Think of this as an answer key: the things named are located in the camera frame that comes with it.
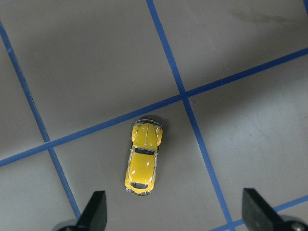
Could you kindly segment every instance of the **screw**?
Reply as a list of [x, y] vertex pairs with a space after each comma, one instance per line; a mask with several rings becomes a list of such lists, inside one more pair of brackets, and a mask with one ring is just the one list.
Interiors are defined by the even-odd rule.
[[304, 231], [305, 230], [305, 227], [300, 224], [300, 223], [293, 223], [291, 225], [291, 228], [294, 230], [294, 231]]

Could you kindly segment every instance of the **car rear window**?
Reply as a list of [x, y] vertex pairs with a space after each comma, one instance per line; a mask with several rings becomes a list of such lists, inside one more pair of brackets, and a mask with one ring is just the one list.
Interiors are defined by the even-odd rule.
[[130, 183], [130, 185], [133, 186], [136, 189], [146, 189], [148, 187], [147, 184], [139, 184], [139, 183], [135, 183], [135, 182]]
[[136, 153], [140, 153], [140, 154], [146, 154], [146, 155], [154, 155], [155, 151], [153, 150], [146, 150], [143, 148], [135, 148], [135, 152]]

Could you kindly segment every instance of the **yellow toy car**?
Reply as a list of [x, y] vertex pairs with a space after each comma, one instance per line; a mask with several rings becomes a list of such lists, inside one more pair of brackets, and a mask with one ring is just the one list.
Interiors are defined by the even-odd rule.
[[141, 119], [135, 122], [125, 177], [127, 192], [138, 196], [150, 194], [155, 183], [158, 149], [162, 135], [163, 126], [154, 120]]

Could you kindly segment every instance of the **toy car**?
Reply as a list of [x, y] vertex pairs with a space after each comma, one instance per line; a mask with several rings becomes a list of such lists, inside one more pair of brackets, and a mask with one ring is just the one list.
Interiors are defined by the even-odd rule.
[[137, 120], [131, 135], [126, 191], [145, 196], [150, 194], [156, 177], [157, 156], [163, 135], [163, 126], [150, 119]]

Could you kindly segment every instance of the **black object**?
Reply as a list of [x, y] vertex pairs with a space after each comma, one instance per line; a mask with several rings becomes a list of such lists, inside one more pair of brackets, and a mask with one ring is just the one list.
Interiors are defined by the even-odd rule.
[[308, 231], [302, 222], [283, 221], [255, 189], [243, 189], [242, 217], [249, 231]]
[[61, 228], [58, 231], [104, 231], [106, 224], [106, 194], [105, 191], [96, 191], [93, 193], [77, 224]]

